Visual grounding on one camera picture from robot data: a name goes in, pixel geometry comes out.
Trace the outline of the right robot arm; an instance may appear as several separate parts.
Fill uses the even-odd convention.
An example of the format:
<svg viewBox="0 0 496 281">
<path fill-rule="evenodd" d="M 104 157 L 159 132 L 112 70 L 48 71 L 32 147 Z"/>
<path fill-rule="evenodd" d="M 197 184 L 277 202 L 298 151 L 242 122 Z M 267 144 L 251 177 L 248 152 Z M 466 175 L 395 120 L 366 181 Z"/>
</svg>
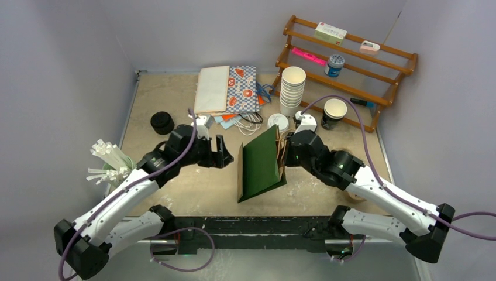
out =
<svg viewBox="0 0 496 281">
<path fill-rule="evenodd" d="M 286 166 L 302 167 L 325 185 L 356 194 L 387 212 L 370 214 L 339 205 L 328 221 L 333 237 L 380 238 L 404 246 L 424 262 L 438 262 L 449 229 L 437 218 L 451 222 L 455 213 L 452 206 L 420 200 L 376 177 L 361 159 L 345 150 L 330 150 L 310 130 L 290 134 L 286 147 Z"/>
</svg>

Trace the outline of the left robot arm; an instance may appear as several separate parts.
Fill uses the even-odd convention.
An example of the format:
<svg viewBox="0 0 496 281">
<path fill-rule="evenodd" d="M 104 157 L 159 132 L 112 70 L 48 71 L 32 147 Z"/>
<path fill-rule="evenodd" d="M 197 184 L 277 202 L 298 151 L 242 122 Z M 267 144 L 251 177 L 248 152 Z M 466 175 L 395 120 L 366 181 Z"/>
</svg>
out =
<svg viewBox="0 0 496 281">
<path fill-rule="evenodd" d="M 222 135 L 211 138 L 208 129 L 195 123 L 173 129 L 169 138 L 145 154 L 108 197 L 74 221 L 62 219 L 54 226 L 60 255 L 58 278 L 88 280 L 110 258 L 142 239 L 168 239 L 195 230 L 193 226 L 177 227 L 177 218 L 162 205 L 150 207 L 134 220 L 122 220 L 136 205 L 177 177 L 183 167 L 222 169 L 233 161 Z"/>
</svg>

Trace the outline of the green paper bag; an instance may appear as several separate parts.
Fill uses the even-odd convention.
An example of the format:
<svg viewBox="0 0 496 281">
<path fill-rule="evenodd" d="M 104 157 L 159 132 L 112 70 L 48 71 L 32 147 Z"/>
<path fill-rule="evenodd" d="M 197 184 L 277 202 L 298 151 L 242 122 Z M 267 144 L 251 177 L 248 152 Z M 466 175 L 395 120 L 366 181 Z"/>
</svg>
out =
<svg viewBox="0 0 496 281">
<path fill-rule="evenodd" d="M 286 140 L 276 125 L 241 145 L 237 168 L 238 203 L 287 184 L 285 153 Z"/>
</svg>

